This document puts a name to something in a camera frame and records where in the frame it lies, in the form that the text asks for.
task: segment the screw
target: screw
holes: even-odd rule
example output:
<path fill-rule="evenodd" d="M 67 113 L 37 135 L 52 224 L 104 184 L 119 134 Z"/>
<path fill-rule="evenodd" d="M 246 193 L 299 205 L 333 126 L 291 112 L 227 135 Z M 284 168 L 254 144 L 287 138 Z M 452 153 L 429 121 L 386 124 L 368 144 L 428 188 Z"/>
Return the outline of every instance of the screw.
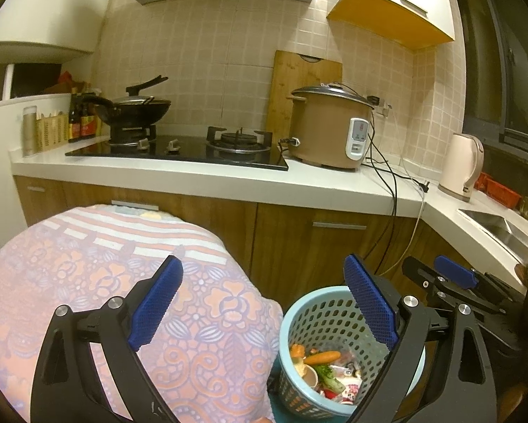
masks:
<path fill-rule="evenodd" d="M 109 308 L 119 308 L 123 305 L 123 299 L 120 297 L 112 297 L 110 301 L 107 303 L 107 306 Z"/>
<path fill-rule="evenodd" d="M 469 315 L 470 313 L 472 313 L 472 309 L 469 307 L 469 305 L 466 304 L 460 304 L 458 306 L 458 310 L 460 311 L 460 313 L 462 313 L 462 315 Z"/>
<path fill-rule="evenodd" d="M 56 310 L 54 311 L 54 314 L 56 316 L 64 316 L 67 313 L 68 313 L 68 305 L 61 305 L 57 307 Z"/>
<path fill-rule="evenodd" d="M 406 295 L 403 298 L 403 302 L 408 307 L 416 307 L 418 305 L 418 299 L 414 295 Z"/>

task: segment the light blue plastic basket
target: light blue plastic basket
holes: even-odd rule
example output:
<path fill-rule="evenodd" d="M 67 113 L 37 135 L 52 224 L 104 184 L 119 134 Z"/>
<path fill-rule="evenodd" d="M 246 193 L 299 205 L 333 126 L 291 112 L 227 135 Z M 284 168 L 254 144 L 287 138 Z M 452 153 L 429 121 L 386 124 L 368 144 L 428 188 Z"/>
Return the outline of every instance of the light blue plastic basket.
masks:
<path fill-rule="evenodd" d="M 285 406 L 300 417 L 319 419 L 333 415 L 350 417 L 356 405 L 345 405 L 322 397 L 297 374 L 289 346 L 299 343 L 310 349 L 338 344 L 354 350 L 360 362 L 362 387 L 356 404 L 364 398 L 381 370 L 389 350 L 376 341 L 362 312 L 346 286 L 318 289 L 299 299 L 286 313 L 280 328 L 279 394 Z M 407 394 L 417 385 L 425 365 L 425 351 Z"/>

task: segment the white countertop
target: white countertop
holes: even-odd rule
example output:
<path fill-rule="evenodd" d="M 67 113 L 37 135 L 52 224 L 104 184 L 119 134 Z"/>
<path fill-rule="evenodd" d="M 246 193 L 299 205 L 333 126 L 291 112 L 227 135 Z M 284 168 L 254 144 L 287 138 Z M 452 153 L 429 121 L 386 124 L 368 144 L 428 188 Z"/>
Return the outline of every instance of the white countertop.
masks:
<path fill-rule="evenodd" d="M 66 157 L 65 153 L 92 144 L 80 141 L 23 158 L 10 153 L 14 175 L 66 182 L 144 189 L 191 196 L 389 215 L 392 196 L 372 168 L 357 172 L 313 167 L 287 159 L 288 171 L 197 162 L 111 157 Z M 393 177 L 383 173 L 393 186 Z M 412 182 L 398 178 L 398 216 L 417 217 L 421 196 Z M 524 291 L 516 277 L 516 259 L 480 227 L 458 212 L 471 209 L 500 214 L 528 234 L 528 221 L 485 194 L 474 192 L 463 202 L 431 182 L 422 219 L 448 241 L 474 268 L 489 272 Z"/>

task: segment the cutting board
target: cutting board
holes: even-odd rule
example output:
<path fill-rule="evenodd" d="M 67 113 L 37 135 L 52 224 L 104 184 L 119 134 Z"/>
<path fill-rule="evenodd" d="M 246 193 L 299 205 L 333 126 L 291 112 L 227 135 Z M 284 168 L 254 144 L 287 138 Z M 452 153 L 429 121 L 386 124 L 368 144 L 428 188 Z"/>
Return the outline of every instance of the cutting board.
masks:
<path fill-rule="evenodd" d="M 289 137 L 293 102 L 286 97 L 295 89 L 318 86 L 320 83 L 342 82 L 342 64 L 277 50 L 268 104 L 266 131 L 272 132 L 274 143 Z"/>

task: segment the sink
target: sink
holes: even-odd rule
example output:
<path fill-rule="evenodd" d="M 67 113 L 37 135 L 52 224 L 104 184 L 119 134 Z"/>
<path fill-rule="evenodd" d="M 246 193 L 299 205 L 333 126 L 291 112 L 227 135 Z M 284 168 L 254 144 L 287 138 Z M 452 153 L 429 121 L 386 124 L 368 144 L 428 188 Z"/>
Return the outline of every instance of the sink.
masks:
<path fill-rule="evenodd" d="M 528 235 L 504 217 L 492 213 L 458 210 L 477 223 L 522 264 L 528 263 Z"/>

